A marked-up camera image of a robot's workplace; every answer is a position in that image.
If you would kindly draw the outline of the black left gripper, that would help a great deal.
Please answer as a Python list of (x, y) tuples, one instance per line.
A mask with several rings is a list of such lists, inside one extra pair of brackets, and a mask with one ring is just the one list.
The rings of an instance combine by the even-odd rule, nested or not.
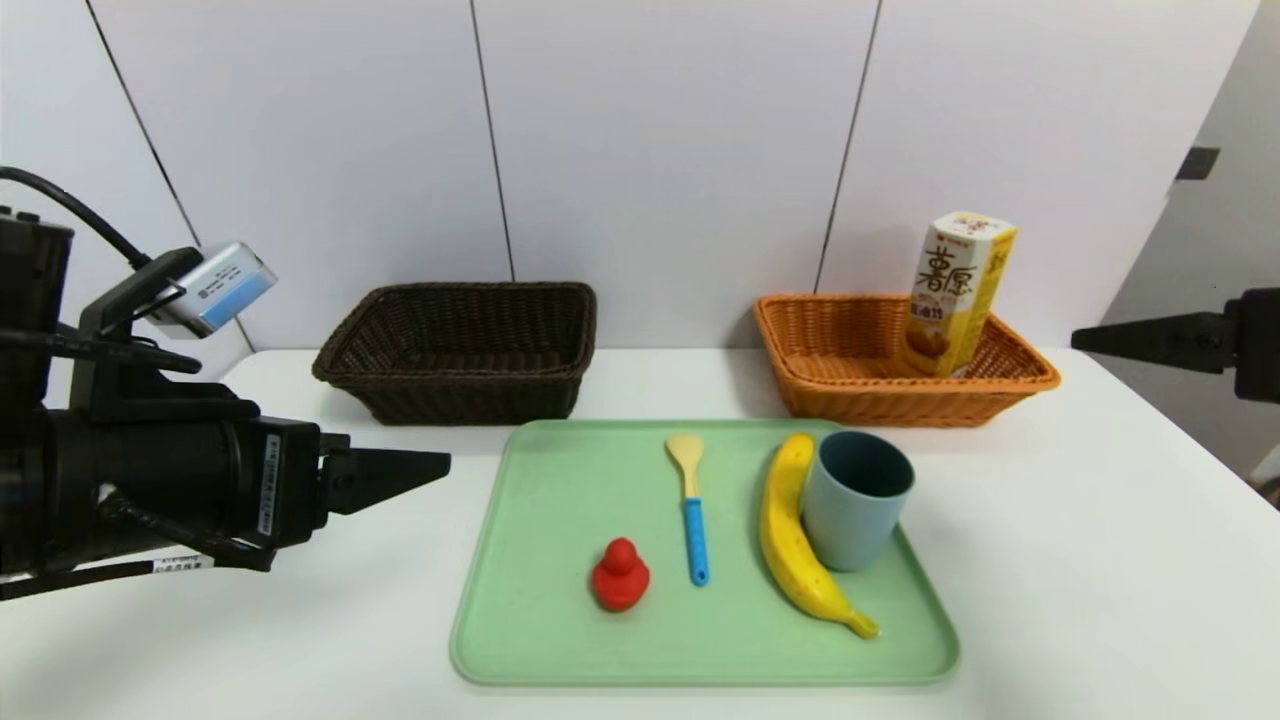
[(451, 454), (356, 448), (348, 436), (269, 416), (118, 427), (95, 459), (90, 557), (175, 546), (266, 571), (325, 512), (360, 512), (451, 469)]

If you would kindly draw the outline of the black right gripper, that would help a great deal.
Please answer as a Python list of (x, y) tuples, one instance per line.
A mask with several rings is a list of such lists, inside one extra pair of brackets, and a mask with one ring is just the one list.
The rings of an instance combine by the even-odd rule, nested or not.
[(1238, 398), (1279, 402), (1279, 288), (1254, 288), (1219, 313), (1125, 322), (1071, 333), (1088, 354), (1187, 372), (1222, 374), (1235, 366)]

